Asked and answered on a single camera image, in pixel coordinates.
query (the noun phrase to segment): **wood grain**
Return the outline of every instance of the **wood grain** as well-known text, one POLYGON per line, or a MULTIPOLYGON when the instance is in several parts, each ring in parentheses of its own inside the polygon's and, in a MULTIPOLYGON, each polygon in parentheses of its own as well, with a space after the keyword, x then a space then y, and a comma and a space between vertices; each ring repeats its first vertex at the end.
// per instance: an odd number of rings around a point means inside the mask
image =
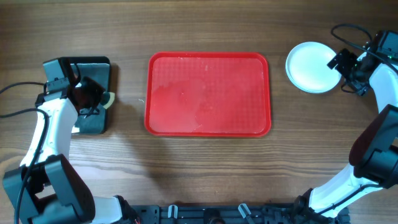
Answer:
MULTIPOLYGON (((398 1, 134 1, 0 4, 0 86, 44 82, 42 62, 105 55, 113 62, 116 104, 107 132, 74 136, 70 162, 93 195, 130 204, 291 202, 348 162, 351 145, 377 115, 372 93, 304 93, 285 74, 288 52, 305 41, 335 50, 338 23, 398 30, 398 1), (258 139, 160 138, 144 128, 147 63, 163 50, 260 52, 269 61, 272 129, 258 139)), ((357 43, 365 37, 347 32, 357 43)), ((0 113, 31 107, 39 86, 9 90, 0 113)), ((18 167, 35 114, 0 120, 0 177, 18 167)), ((395 223, 397 187, 350 206, 352 223, 395 223)), ((0 223, 14 209, 0 188, 0 223)))

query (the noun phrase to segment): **black metal base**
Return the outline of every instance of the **black metal base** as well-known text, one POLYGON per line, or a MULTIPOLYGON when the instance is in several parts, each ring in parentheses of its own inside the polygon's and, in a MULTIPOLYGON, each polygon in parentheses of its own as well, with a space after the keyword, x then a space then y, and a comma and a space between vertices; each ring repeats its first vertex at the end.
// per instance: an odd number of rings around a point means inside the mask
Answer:
MULTIPOLYGON (((168 218, 168 207, 149 205, 132 206, 132 208, 141 217, 141 224, 204 224, 203 214, 208 208, 218 209, 226 224, 248 224, 238 211, 238 206, 178 207, 177 219, 168 218)), ((304 222, 306 218, 300 215, 297 215, 294 221, 290 219, 289 214, 292 208, 292 203, 249 207, 251 219, 255 224, 301 224, 304 222)), ((305 223, 319 224, 314 221, 305 223)), ((348 208, 343 209, 336 218, 329 219, 327 224, 350 224, 348 208)))
MULTIPOLYGON (((81 78, 88 77, 100 84, 105 91, 109 91, 111 76, 111 63, 107 57, 70 57, 73 72, 77 74, 76 65, 79 67, 81 78)), ((75 127, 80 129, 76 134, 102 134, 106 130, 107 111, 99 106, 99 114, 87 118, 79 116, 75 127)))

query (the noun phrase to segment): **red rectangular tray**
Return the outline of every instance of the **red rectangular tray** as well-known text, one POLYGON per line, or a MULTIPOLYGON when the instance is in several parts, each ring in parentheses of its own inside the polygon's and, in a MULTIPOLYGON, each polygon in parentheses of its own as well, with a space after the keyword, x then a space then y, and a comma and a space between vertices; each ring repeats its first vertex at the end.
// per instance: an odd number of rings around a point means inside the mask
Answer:
POLYGON ((159 136, 265 135, 271 128, 267 60, 249 52, 156 53, 144 122, 159 136))

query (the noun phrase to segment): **round plate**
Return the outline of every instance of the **round plate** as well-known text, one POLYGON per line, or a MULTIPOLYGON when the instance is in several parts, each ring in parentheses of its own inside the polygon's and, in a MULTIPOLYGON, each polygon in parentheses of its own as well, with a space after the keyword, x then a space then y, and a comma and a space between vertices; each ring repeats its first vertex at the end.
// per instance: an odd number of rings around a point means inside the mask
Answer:
POLYGON ((305 42, 290 51, 286 60, 286 74, 299 89, 309 93, 324 93, 334 88, 341 75, 327 64, 336 53, 318 42, 305 42))

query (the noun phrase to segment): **black cable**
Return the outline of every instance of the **black cable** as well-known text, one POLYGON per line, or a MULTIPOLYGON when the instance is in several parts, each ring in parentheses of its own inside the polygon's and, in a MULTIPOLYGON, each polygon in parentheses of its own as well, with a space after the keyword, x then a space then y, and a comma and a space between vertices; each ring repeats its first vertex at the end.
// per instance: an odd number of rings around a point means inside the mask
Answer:
MULTIPOLYGON (((365 184, 365 185, 362 185, 357 190, 355 190, 353 193, 351 193, 349 196, 347 196, 343 200, 341 200, 340 202, 338 202, 336 204, 333 204, 332 206, 330 206, 330 207, 328 207, 328 208, 316 213, 315 215, 319 216, 319 215, 324 214, 325 212, 329 212, 330 210, 333 210, 333 209, 339 207, 340 205, 344 204, 346 201, 348 201, 349 199, 351 199, 352 197, 354 197, 355 195, 357 195, 358 193, 362 192, 364 189, 366 189, 368 187, 382 187, 382 186, 380 186, 379 184, 365 184)), ((304 220, 300 224, 304 224, 304 223, 306 223, 308 221, 310 221, 309 218, 304 220)))
POLYGON ((357 44, 354 44, 354 43, 352 43, 352 42, 350 42, 350 41, 348 41, 348 40, 346 40, 346 39, 344 39, 344 38, 341 38, 341 37, 339 37, 338 35, 336 35, 336 34, 335 34, 335 29, 340 28, 340 27, 355 28, 355 29, 357 29, 357 30, 360 30, 360 31, 364 32, 364 33, 369 37, 369 40, 370 40, 369 43, 370 43, 370 42, 372 42, 372 36, 370 35, 370 33, 369 33, 365 28, 363 28, 363 27, 361 27, 361 26, 358 26, 358 25, 355 25, 355 24, 339 24, 339 25, 334 26, 333 28, 331 28, 330 34, 331 34, 333 37, 336 37, 338 40, 341 40, 342 42, 344 42, 344 43, 346 43, 346 44, 348 44, 348 45, 350 45, 350 46, 352 46, 352 47, 354 47, 354 48, 356 48, 356 49, 363 50, 363 51, 365 51, 366 53, 372 55, 373 57, 376 57, 377 59, 381 60, 381 61, 384 62, 388 67, 390 67, 390 68, 396 73, 396 75, 398 75, 398 70, 397 70, 393 65, 391 65, 391 63, 390 63, 387 59, 382 58, 382 57, 376 55, 375 53, 369 51, 368 49, 365 49, 364 47, 361 47, 361 46, 359 46, 359 45, 357 45, 357 44))
MULTIPOLYGON (((10 89, 11 87, 18 86, 18 85, 26 85, 26 84, 43 85, 44 88, 45 88, 44 83, 19 82, 19 83, 15 83, 15 84, 12 84, 12 85, 9 85, 9 86, 3 88, 2 90, 0 90, 0 94, 3 93, 4 91, 10 89)), ((48 126, 49 126, 49 116, 48 116, 48 114, 45 111, 40 110, 38 108, 29 108, 29 109, 20 110, 20 111, 17 111, 17 112, 14 112, 14 113, 10 113, 10 114, 0 115, 0 118, 9 118, 9 117, 12 117, 12 116, 16 116, 16 115, 27 113, 27 112, 31 112, 31 111, 36 111, 36 112, 39 112, 39 113, 43 114, 44 126, 43 126, 42 134, 41 134, 40 139, 39 139, 39 143, 38 143, 37 148, 36 148, 36 150, 34 152, 33 159, 30 162, 29 167, 27 168, 27 171, 25 173, 24 179, 22 180, 21 188, 19 189, 17 203, 16 203, 16 207, 15 207, 15 213, 14 213, 14 223, 15 224, 19 223, 19 211, 21 210, 22 195, 24 194, 24 189, 26 188, 28 179, 30 177, 30 173, 32 172, 33 165, 35 164, 35 162, 37 161, 37 159, 40 156, 40 150, 41 150, 41 148, 43 146, 43 142, 44 142, 45 136, 47 134, 48 126)))

